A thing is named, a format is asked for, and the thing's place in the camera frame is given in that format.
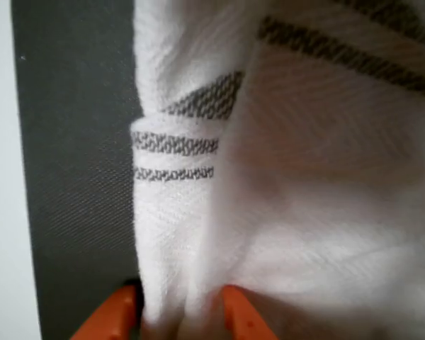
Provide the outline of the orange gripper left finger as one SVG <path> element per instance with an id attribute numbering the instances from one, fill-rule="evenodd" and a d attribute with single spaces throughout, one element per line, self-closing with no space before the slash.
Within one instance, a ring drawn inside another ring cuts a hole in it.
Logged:
<path id="1" fill-rule="evenodd" d="M 126 285 L 111 294 L 73 335 L 73 340 L 126 340 L 137 326 L 135 288 Z"/>

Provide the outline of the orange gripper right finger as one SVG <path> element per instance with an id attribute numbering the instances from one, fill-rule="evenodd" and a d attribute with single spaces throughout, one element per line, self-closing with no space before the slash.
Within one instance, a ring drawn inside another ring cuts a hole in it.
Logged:
<path id="1" fill-rule="evenodd" d="M 240 288 L 226 285 L 221 296 L 225 328 L 234 340 L 278 340 Z"/>

